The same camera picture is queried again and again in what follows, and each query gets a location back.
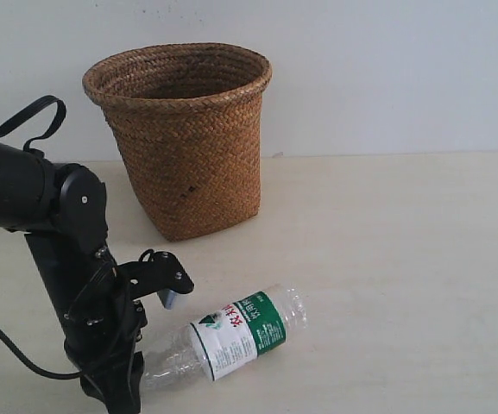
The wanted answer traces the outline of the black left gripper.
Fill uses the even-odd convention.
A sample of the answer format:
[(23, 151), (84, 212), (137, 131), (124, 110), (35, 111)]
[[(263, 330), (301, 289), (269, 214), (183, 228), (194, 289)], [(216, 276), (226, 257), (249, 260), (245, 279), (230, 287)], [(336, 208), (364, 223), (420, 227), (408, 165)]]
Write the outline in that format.
[(137, 414), (144, 358), (136, 351), (136, 339), (147, 320), (136, 310), (133, 285), (107, 238), (107, 231), (95, 230), (25, 235), (64, 332), (66, 356), (83, 375), (84, 394), (110, 414)]

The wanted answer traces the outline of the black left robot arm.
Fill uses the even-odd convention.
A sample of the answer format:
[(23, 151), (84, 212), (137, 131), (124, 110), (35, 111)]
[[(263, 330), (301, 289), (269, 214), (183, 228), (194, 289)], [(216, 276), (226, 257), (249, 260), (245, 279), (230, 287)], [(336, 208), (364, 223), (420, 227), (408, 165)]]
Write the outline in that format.
[(107, 246), (106, 204), (87, 167), (0, 143), (0, 228), (23, 233), (84, 392), (110, 413), (137, 413), (142, 319)]

